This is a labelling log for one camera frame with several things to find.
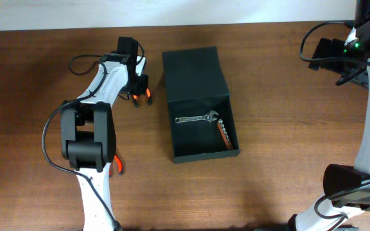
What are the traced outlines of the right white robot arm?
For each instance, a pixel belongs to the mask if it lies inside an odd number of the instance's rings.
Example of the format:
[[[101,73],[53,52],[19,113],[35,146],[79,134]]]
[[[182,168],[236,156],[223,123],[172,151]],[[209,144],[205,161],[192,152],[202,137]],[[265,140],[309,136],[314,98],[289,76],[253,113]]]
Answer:
[[[323,176],[323,194],[284,230],[335,230],[354,216],[370,211],[370,1],[357,1],[355,18],[340,21],[351,31],[345,41],[321,39],[312,57],[301,55],[314,71],[327,69],[341,75],[341,86],[361,76],[368,80],[364,133],[353,166],[330,164]]]

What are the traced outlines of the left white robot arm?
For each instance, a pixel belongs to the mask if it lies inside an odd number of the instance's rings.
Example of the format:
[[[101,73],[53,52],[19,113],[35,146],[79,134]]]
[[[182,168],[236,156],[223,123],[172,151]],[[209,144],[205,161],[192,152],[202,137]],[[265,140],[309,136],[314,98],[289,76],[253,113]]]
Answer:
[[[60,111],[61,147],[82,194],[84,230],[120,230],[112,211],[109,172],[116,154],[112,105],[121,90],[140,77],[146,58],[106,53],[98,72],[75,103]]]

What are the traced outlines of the silver adjustable wrench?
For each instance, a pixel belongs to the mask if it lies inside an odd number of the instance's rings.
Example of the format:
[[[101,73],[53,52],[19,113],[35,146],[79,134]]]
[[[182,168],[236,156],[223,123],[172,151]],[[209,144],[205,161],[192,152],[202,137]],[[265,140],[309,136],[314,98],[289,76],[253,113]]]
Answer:
[[[176,117],[174,121],[176,123],[188,123],[188,122],[194,122],[194,121],[216,121],[218,119],[218,112],[214,110],[210,110],[204,115],[194,115],[189,117]]]

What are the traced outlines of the orange socket bit rail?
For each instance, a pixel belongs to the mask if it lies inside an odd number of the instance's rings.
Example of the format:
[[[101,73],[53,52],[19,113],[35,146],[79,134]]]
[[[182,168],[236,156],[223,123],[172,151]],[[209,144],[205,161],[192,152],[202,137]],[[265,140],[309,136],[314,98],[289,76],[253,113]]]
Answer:
[[[219,129],[219,132],[222,136],[222,139],[225,143],[225,146],[228,150],[232,150],[233,149],[233,145],[232,145],[232,142],[227,134],[227,130],[225,129],[225,125],[224,125],[224,122],[222,119],[219,119],[217,121],[217,127]]]

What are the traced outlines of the orange black needle-nose pliers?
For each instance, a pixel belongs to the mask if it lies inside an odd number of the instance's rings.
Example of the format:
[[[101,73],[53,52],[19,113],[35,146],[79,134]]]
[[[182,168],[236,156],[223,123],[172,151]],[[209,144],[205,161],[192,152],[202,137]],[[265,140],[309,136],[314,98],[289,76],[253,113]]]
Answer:
[[[140,94],[133,94],[132,97],[133,97],[133,104],[136,108],[139,107],[139,98],[141,95],[144,95],[146,96],[146,103],[148,106],[150,106],[152,104],[152,94],[150,92],[150,89],[147,88],[143,93],[140,93]]]

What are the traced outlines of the black box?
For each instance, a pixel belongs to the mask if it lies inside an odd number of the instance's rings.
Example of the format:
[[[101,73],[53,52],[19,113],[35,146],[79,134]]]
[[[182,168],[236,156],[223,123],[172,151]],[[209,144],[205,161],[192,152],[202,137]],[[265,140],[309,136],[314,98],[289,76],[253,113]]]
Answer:
[[[163,53],[164,82],[173,146],[173,161],[194,162],[235,157],[240,153],[230,92],[216,47]],[[176,123],[176,117],[201,116],[214,110],[216,121]],[[217,127],[222,119],[233,149],[228,150]]]

